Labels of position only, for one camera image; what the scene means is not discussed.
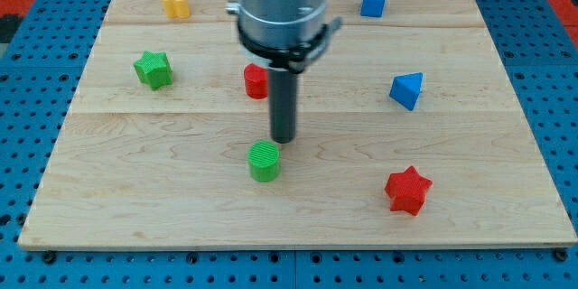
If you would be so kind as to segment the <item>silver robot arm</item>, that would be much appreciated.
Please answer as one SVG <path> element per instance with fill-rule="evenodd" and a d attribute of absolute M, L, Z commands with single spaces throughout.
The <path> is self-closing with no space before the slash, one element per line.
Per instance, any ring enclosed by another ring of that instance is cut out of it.
<path fill-rule="evenodd" d="M 342 24 L 326 21 L 328 0 L 236 0 L 239 42 L 254 63 L 300 74 L 327 50 Z"/>

